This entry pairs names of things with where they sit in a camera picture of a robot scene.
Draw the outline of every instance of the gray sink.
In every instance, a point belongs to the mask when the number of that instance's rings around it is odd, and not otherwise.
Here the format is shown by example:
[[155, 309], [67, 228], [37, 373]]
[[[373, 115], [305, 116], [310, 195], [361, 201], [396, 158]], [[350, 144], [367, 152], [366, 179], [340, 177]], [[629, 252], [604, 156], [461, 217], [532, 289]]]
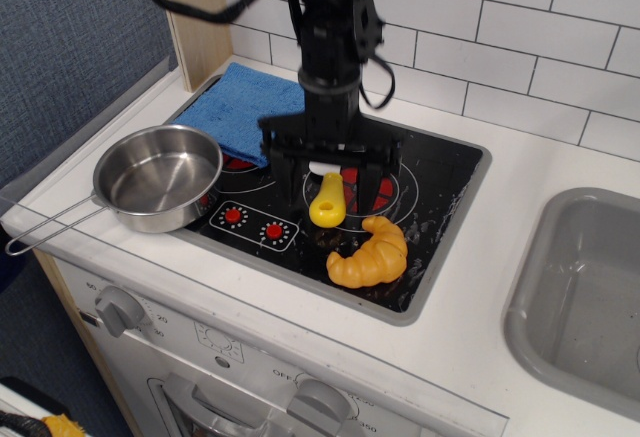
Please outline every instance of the gray sink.
[[505, 336], [545, 384], [640, 421], [640, 200], [573, 189], [547, 204]]

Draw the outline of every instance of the black cable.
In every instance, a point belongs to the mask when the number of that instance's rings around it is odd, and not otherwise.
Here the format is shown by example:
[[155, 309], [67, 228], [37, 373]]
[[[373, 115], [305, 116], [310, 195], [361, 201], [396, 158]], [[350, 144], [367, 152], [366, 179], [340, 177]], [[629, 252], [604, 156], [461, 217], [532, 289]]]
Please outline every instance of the black cable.
[[164, 10], [173, 12], [175, 14], [185, 15], [187, 17], [193, 17], [194, 19], [204, 20], [205, 22], [211, 22], [214, 24], [230, 24], [236, 20], [244, 10], [249, 7], [255, 0], [238, 0], [233, 5], [230, 5], [226, 9], [212, 13], [206, 10], [198, 9], [191, 5], [182, 4], [172, 0], [151, 0], [156, 5], [162, 7]]
[[391, 76], [391, 88], [389, 89], [389, 93], [384, 98], [384, 100], [378, 105], [373, 105], [369, 101], [369, 97], [367, 97], [367, 93], [364, 90], [364, 86], [362, 85], [362, 81], [360, 81], [360, 94], [364, 98], [364, 101], [372, 109], [378, 110], [378, 109], [382, 109], [383, 107], [385, 107], [389, 103], [391, 98], [393, 97], [393, 94], [396, 92], [396, 76], [394, 75], [393, 69], [389, 66], [389, 64], [387, 64], [387, 62], [385, 62], [380, 56], [378, 56], [378, 54], [373, 54], [370, 57], [370, 59], [373, 60], [376, 64], [378, 64], [380, 67], [382, 67], [384, 69], [384, 71], [387, 72]]
[[41, 420], [0, 411], [0, 427], [24, 437], [51, 437], [49, 427]]

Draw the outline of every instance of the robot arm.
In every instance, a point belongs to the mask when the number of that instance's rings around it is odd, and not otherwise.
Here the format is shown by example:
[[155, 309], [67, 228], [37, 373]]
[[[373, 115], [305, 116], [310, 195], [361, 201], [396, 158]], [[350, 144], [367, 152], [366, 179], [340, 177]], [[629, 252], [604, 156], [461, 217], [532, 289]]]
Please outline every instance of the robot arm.
[[[240, 0], [220, 13], [168, 0], [153, 0], [171, 12], [212, 23], [233, 22], [254, 0]], [[290, 200], [298, 194], [309, 161], [358, 168], [358, 206], [373, 206], [383, 176], [400, 169], [402, 136], [390, 135], [359, 109], [362, 65], [369, 59], [391, 75], [391, 90], [376, 108], [393, 95], [391, 68], [376, 55], [384, 22], [373, 0], [288, 0], [291, 20], [302, 52], [298, 80], [304, 89], [305, 111], [300, 115], [266, 117], [262, 151]]]

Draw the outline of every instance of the yellow plastic utensil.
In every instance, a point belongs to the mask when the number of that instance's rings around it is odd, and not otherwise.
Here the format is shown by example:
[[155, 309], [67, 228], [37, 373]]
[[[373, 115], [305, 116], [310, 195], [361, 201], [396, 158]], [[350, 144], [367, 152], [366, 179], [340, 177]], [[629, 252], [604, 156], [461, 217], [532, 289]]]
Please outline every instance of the yellow plastic utensil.
[[320, 192], [309, 206], [311, 222], [328, 229], [340, 225], [346, 216], [342, 176], [338, 172], [327, 172], [322, 179]]

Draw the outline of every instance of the stainless steel saucepan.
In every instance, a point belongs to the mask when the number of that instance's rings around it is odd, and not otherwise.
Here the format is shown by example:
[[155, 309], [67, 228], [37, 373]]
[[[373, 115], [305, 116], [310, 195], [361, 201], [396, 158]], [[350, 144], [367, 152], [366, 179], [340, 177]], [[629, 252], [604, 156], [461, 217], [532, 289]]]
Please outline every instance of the stainless steel saucepan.
[[[5, 251], [11, 256], [23, 254], [105, 209], [138, 232], [179, 229], [211, 208], [221, 171], [222, 151], [209, 134], [184, 125], [141, 130], [114, 144], [100, 158], [93, 173], [95, 195], [23, 232], [7, 243]], [[18, 240], [94, 198], [104, 207], [24, 249], [11, 251]]]

